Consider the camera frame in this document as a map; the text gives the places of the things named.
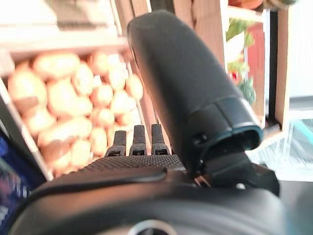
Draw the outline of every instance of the wooden crate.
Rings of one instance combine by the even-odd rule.
[[[44,41],[28,41],[23,43],[7,43],[2,47],[2,60],[18,63],[29,59],[41,52],[49,50],[65,49],[84,57],[95,50],[102,50],[107,54],[122,53],[128,48],[124,37],[112,37],[105,32],[61,32],[59,35],[50,37]],[[7,65],[2,70],[0,80],[1,96],[1,120],[11,140],[25,153],[26,157],[38,165],[47,180],[53,179],[51,172],[47,170],[45,162],[40,154],[36,143],[32,139],[27,127],[22,122],[21,116],[14,106],[6,89],[7,76],[13,72],[14,65]]]

